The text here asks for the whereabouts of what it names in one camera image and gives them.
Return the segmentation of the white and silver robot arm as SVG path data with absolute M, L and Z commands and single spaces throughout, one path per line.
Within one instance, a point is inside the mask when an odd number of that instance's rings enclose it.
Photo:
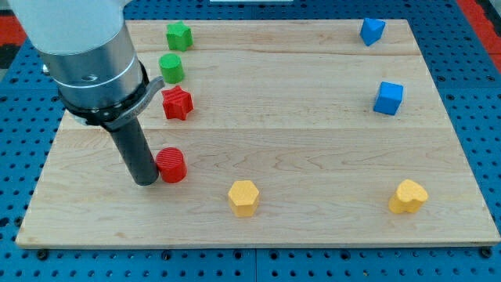
M 128 0 L 9 0 L 65 107 L 109 131 L 134 121 L 164 87 L 150 80 L 124 20 Z

